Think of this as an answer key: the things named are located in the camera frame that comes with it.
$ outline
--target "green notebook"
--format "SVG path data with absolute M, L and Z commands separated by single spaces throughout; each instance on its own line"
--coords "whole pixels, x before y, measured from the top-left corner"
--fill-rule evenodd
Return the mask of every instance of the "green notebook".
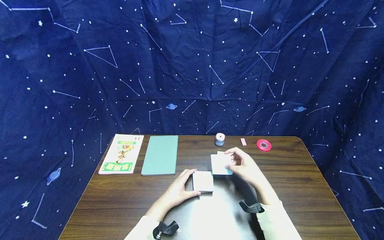
M 179 136 L 151 136 L 141 175 L 172 175 L 176 173 Z

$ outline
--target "white star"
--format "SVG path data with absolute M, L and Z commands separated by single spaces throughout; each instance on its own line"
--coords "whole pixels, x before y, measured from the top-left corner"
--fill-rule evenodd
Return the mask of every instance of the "white star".
M 22 204 L 22 206 L 23 206 L 22 208 L 28 207 L 28 204 L 29 204 L 29 202 L 25 201 L 25 203 Z

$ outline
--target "constellation pattern fabric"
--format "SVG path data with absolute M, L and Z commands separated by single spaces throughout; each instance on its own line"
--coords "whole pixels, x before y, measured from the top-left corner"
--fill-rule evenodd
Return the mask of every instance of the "constellation pattern fabric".
M 115 133 L 300 137 L 384 234 L 384 2 L 0 0 L 0 239 L 57 239 Z

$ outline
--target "white sleeve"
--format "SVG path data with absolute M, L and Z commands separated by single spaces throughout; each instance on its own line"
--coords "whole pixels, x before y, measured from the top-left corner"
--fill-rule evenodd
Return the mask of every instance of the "white sleeve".
M 265 211 L 256 215 L 265 240 L 301 240 L 281 201 L 278 204 L 261 206 Z
M 124 240 L 154 240 L 153 230 L 159 222 L 149 216 L 143 216 Z

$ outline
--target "right hand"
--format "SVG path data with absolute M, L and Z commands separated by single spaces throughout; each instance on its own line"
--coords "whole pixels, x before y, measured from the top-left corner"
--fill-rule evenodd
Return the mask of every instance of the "right hand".
M 244 181 L 256 187 L 265 179 L 260 168 L 255 161 L 243 150 L 238 147 L 226 150 L 224 154 L 233 153 L 231 158 L 233 160 L 231 165 L 226 165 L 226 168 L 237 175 L 239 175 Z

